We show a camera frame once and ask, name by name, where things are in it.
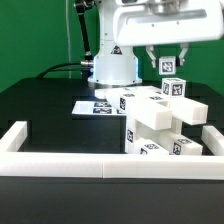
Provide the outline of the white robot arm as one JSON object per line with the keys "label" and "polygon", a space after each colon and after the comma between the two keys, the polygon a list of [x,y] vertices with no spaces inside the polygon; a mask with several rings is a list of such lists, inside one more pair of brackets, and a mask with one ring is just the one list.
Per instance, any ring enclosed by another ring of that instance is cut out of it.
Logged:
{"label": "white robot arm", "polygon": [[[100,47],[90,53],[84,13],[99,12]],[[224,0],[76,0],[74,8],[83,35],[88,81],[103,85],[132,85],[138,76],[133,49],[144,46],[152,66],[172,75],[184,64],[191,42],[224,36]]]}

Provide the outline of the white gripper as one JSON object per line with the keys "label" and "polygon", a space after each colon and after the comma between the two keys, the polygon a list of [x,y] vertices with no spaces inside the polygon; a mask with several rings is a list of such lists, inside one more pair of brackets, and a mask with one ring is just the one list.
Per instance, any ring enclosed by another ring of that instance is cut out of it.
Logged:
{"label": "white gripper", "polygon": [[183,66],[189,42],[224,35],[224,0],[115,0],[113,36],[123,46],[146,46],[158,67],[153,45],[181,43],[176,66]]}

